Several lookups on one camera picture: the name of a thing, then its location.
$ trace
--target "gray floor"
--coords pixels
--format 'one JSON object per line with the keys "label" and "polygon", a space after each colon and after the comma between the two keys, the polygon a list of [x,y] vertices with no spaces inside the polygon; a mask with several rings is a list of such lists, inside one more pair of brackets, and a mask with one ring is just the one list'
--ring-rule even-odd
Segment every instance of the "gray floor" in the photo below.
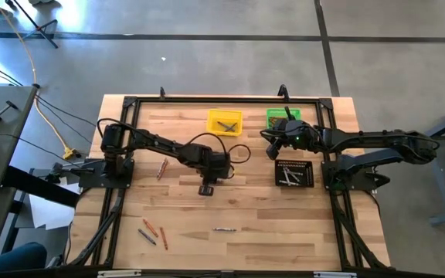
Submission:
{"label": "gray floor", "polygon": [[[445,36],[445,0],[323,0],[322,5],[330,36]],[[312,0],[61,0],[60,5],[27,3],[26,8],[38,23],[58,18],[61,32],[319,34]],[[15,16],[20,30],[30,29],[22,15]],[[0,32],[7,31],[0,22]],[[157,93],[160,86],[168,93],[274,95],[285,83],[294,96],[331,95],[320,42],[56,43],[58,50],[41,39],[27,41],[42,95],[89,120],[97,118],[105,93]],[[354,98],[362,129],[426,131],[443,118],[445,43],[335,42],[331,54],[340,94]],[[0,67],[32,83],[28,58],[17,39],[0,39]],[[71,146],[88,151],[86,141],[49,117]],[[92,136],[92,127],[67,120]],[[63,151],[34,110],[23,137],[56,153]],[[29,154],[32,160],[26,159]],[[19,144],[12,163],[26,170],[54,161]],[[396,164],[380,170],[392,178],[378,195],[392,265],[445,274],[445,225],[434,228],[428,223],[430,216],[443,211],[430,166]],[[61,252],[65,238],[65,231],[27,231],[18,243],[39,239],[54,255]]]}

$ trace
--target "yellow tray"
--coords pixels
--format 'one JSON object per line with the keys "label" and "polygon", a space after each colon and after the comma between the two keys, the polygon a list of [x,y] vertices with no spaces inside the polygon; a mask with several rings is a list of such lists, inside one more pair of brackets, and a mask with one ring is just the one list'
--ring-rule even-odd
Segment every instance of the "yellow tray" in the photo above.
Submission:
{"label": "yellow tray", "polygon": [[[226,131],[227,127],[219,124],[225,124],[228,127],[236,124],[234,131]],[[240,136],[243,129],[243,113],[241,111],[229,110],[209,110],[209,119],[207,120],[207,131],[215,135]]]}

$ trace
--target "wooden table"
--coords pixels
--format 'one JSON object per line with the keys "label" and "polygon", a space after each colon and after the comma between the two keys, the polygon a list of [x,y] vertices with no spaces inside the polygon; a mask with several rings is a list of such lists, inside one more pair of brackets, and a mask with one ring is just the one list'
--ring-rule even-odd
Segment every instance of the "wooden table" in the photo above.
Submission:
{"label": "wooden table", "polygon": [[[119,119],[124,97],[105,95],[99,118]],[[332,99],[338,128],[358,131],[352,98]],[[162,179],[157,181],[155,176],[165,156],[152,151],[135,151],[134,180],[124,202],[114,268],[339,270],[330,198],[321,180],[322,155],[282,148],[279,159],[313,162],[315,188],[279,188],[274,185],[274,162],[266,156],[268,143],[259,131],[266,127],[266,109],[279,106],[257,103],[143,103],[138,128],[177,142],[186,142],[206,132],[208,109],[241,110],[242,135],[223,137],[222,140],[227,148],[234,144],[248,145],[252,157],[245,164],[234,165],[235,177],[217,185],[214,196],[202,197],[197,194],[201,178],[195,170],[169,158],[169,166]],[[309,124],[317,123],[313,106],[290,105],[290,108],[300,108],[302,120]],[[201,137],[196,142],[221,150],[220,143],[213,137]],[[349,150],[348,153],[362,154],[363,150]],[[103,157],[97,132],[90,156]],[[244,148],[237,148],[231,154],[233,160],[243,160],[246,156]],[[69,260],[78,255],[95,233],[103,197],[103,189],[92,189],[76,207]],[[364,192],[352,192],[352,204],[359,234],[377,257],[389,265],[375,203]],[[145,228],[143,218],[157,230],[164,227],[168,251],[164,249],[161,238],[157,239],[157,246],[153,246],[138,233],[138,228]],[[215,227],[238,231],[213,232]],[[107,252],[109,236],[106,238],[101,262]],[[348,258],[353,262],[348,236],[345,241]]]}

